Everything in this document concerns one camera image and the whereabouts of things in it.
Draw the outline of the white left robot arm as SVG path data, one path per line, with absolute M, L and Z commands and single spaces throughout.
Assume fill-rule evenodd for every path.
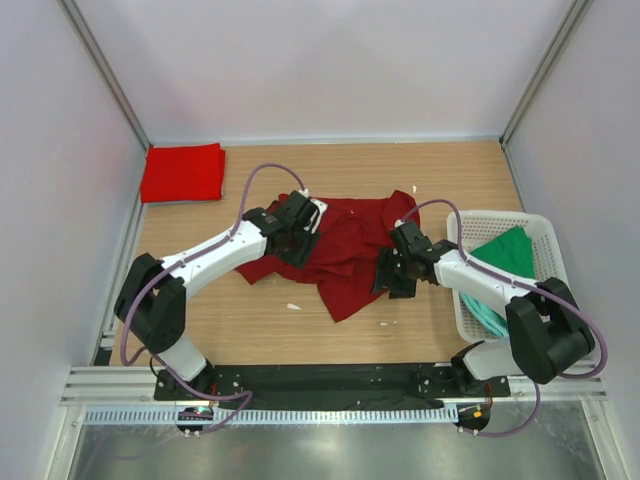
M 132 263 L 114 306 L 146 350 L 185 383 L 202 383 L 213 367 L 186 333 L 188 301 L 223 275 L 274 256 L 301 269 L 320 239 L 328 204 L 293 191 L 268 208 L 253 208 L 222 233 L 174 255 L 145 253 Z

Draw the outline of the dark red t shirt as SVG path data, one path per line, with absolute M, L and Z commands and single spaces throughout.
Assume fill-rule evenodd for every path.
M 314 284 L 334 322 L 341 322 L 380 297 L 372 291 L 380 249 L 393 246 L 390 231 L 416 206 L 396 190 L 382 199 L 325 198 L 328 205 L 317 245 L 302 269 L 274 255 L 237 268 L 251 285 L 271 275 Z

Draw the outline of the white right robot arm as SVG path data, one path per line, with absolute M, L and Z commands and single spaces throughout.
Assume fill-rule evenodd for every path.
M 468 294 L 506 319 L 506 338 L 476 342 L 452 357 L 461 389 L 517 374 L 547 384 L 594 351 L 594 335 L 562 280 L 536 282 L 495 270 L 456 243 L 431 242 L 413 221 L 399 224 L 390 238 L 392 247 L 378 256 L 373 292 L 412 298 L 418 282 L 427 281 Z

